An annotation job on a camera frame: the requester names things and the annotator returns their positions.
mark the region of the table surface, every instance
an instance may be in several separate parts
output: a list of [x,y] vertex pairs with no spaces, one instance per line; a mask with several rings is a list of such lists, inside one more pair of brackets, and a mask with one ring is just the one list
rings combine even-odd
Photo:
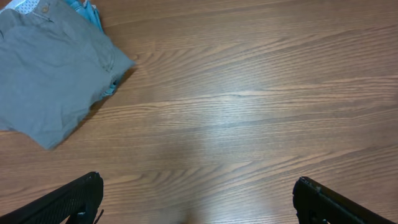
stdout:
[[93,3],[137,65],[54,151],[0,132],[0,214],[95,170],[99,223],[298,223],[302,175],[398,222],[398,1]]

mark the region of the blue fabric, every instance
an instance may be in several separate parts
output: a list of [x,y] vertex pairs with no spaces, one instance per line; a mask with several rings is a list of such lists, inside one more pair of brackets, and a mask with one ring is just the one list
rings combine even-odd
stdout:
[[[104,32],[100,21],[100,14],[97,8],[90,3],[90,0],[87,0],[84,3],[81,3],[79,0],[65,0],[65,2],[77,13],[94,24],[100,31]],[[113,95],[120,83],[120,80],[121,78],[112,83],[109,89],[102,94],[102,97],[104,98],[105,96]]]

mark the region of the gray pants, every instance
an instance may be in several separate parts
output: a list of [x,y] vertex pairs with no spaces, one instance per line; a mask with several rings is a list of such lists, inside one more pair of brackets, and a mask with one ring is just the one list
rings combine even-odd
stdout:
[[133,65],[62,0],[41,0],[27,15],[0,13],[0,58],[0,129],[25,133],[46,149]]

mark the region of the folded clothing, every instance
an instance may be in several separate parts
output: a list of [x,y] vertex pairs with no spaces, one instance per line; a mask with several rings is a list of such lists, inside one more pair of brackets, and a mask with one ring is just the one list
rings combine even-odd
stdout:
[[111,40],[63,0],[0,13],[0,129],[51,149],[133,66]]

